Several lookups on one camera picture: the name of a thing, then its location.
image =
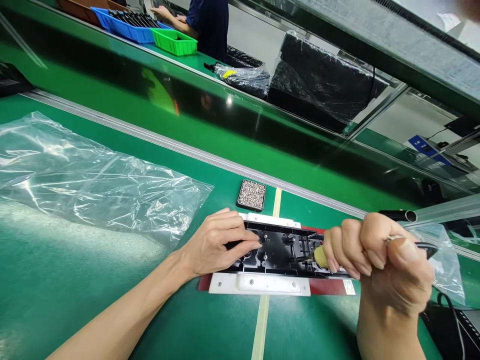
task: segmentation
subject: metal tube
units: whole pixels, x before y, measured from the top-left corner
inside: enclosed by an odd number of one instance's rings
[[[394,221],[405,221],[409,223],[417,221],[417,214],[411,210],[380,210],[379,213]]]
[[[480,216],[480,194],[425,207],[416,210],[415,213],[418,217],[418,221],[415,223],[404,224],[404,228],[429,223],[441,224],[448,221]]]
[[[365,118],[356,126],[353,131],[347,135],[348,140],[355,139],[363,130],[365,130],[374,120],[383,114],[392,104],[403,94],[410,90],[410,86],[406,83],[399,85],[390,95],[384,98],[377,106],[375,106]]]

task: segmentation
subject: finger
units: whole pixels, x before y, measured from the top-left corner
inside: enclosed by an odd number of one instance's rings
[[[230,209],[228,207],[223,208],[222,210],[219,210],[217,212],[214,212],[212,215],[217,215],[217,214],[223,214],[223,213],[228,213]]]
[[[345,256],[344,249],[342,247],[342,229],[339,226],[334,226],[330,229],[331,247],[335,259],[338,261],[346,272],[354,279],[360,280],[360,273],[352,262]]]
[[[435,279],[435,270],[427,260],[427,253],[408,238],[393,240],[388,245],[388,259],[392,265],[409,275],[411,282],[427,289]]]
[[[240,216],[238,211],[226,211],[219,214],[212,214],[209,216],[212,220],[228,219]]]
[[[411,237],[407,230],[385,215],[371,212],[365,216],[360,232],[360,242],[369,260],[378,269],[383,269],[387,263],[385,240],[390,235]]]
[[[242,228],[233,228],[228,230],[219,231],[218,242],[222,245],[239,240],[252,240],[258,242],[259,236],[252,231],[248,231]]]
[[[355,268],[362,274],[370,276],[372,265],[364,255],[364,247],[360,242],[360,231],[362,222],[354,219],[345,219],[341,223],[341,246],[343,253],[350,260]]]
[[[240,259],[242,256],[244,256],[248,252],[251,252],[252,250],[255,250],[255,249],[260,249],[261,247],[262,247],[262,244],[259,243],[257,240],[242,241],[237,246],[227,251],[226,254],[224,255],[225,262],[226,262],[224,264],[225,268],[230,267],[234,262],[236,262],[238,259]]]
[[[227,229],[236,229],[241,228],[245,229],[244,220],[241,216],[234,216],[234,217],[227,217],[224,219],[216,219],[213,218],[211,220],[212,229],[220,229],[220,230],[227,230]]]
[[[339,271],[340,266],[335,259],[334,250],[332,249],[332,239],[330,236],[330,230],[325,231],[323,235],[323,253],[325,254],[326,261],[328,262],[328,267],[332,273]]]

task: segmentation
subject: wall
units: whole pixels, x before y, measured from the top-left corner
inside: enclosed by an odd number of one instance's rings
[[[438,112],[433,105],[411,96],[401,96],[387,111],[375,120],[369,129],[382,134],[398,143],[413,149],[408,142],[415,135],[430,137],[445,129],[444,125],[454,118]],[[446,129],[432,137],[435,143],[453,143],[460,136]],[[468,160],[480,168],[480,144],[473,146],[460,154],[468,156]]]
[[[262,60],[271,74],[285,32],[231,5],[228,10],[228,44]]]

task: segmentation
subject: wrist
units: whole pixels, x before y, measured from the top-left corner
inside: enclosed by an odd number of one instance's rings
[[[405,328],[416,329],[419,315],[413,312],[401,311],[386,304],[378,296],[369,296],[368,291],[362,291],[360,297],[359,317],[374,322],[385,331],[402,331]]]

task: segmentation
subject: worker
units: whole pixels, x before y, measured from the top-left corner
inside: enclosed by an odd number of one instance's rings
[[[227,60],[228,0],[191,0],[186,16],[173,16],[162,5],[150,10],[172,24],[175,30],[196,39],[199,52],[221,62]]]
[[[387,247],[385,239],[391,235],[405,238],[392,240]],[[225,248],[238,240],[243,241]],[[432,293],[434,270],[416,241],[398,223],[378,213],[368,214],[364,221],[344,220],[325,233],[323,246],[331,271],[342,266],[360,279],[357,343],[363,360],[425,359],[417,325]],[[261,247],[259,237],[245,230],[238,212],[225,208],[208,216],[182,248],[48,359],[128,359],[150,321],[183,284],[226,269]]]

